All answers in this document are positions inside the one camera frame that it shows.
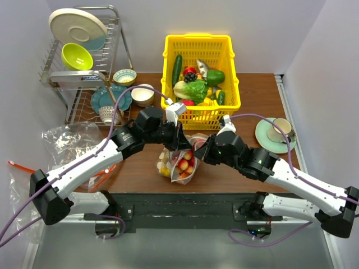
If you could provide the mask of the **clear white-dotted zip bag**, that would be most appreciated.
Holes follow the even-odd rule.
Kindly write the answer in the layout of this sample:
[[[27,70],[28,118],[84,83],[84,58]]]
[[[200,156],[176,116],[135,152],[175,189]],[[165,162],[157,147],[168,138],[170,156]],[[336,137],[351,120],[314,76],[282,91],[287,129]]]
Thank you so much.
[[[186,185],[194,176],[200,165],[200,160],[195,157],[195,150],[199,149],[208,136],[197,133],[192,136],[186,136],[192,148],[182,151],[169,151],[164,148],[160,153],[155,167],[161,176],[167,177],[172,183]]]

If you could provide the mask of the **yellow bell pepper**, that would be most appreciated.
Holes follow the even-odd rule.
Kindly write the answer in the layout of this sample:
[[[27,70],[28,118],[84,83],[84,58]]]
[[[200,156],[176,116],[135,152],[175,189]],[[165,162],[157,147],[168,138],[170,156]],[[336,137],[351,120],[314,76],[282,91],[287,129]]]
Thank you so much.
[[[157,162],[157,169],[162,176],[171,177],[171,160],[170,153],[168,151],[163,151],[159,155]]]

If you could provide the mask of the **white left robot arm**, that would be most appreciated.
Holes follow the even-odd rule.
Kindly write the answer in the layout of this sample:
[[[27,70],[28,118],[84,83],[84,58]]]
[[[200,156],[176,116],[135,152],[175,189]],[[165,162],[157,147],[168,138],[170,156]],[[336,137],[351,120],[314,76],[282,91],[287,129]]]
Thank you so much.
[[[77,193],[76,188],[100,171],[142,151],[146,144],[162,144],[170,151],[191,149],[178,120],[185,111],[186,106],[181,103],[165,110],[149,106],[74,161],[47,173],[32,173],[29,196],[44,223],[53,225],[73,214],[112,219],[118,204],[108,191]]]

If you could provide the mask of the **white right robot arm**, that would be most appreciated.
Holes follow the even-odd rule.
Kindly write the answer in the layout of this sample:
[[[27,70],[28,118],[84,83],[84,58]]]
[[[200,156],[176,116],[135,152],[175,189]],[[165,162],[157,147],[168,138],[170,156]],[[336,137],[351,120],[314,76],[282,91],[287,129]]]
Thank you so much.
[[[327,233],[349,238],[356,217],[358,189],[326,184],[291,167],[278,155],[262,148],[248,147],[231,131],[211,135],[194,155],[210,164],[225,164],[246,178],[277,185],[296,198],[257,192],[254,201],[241,212],[256,220],[292,217],[320,224]]]

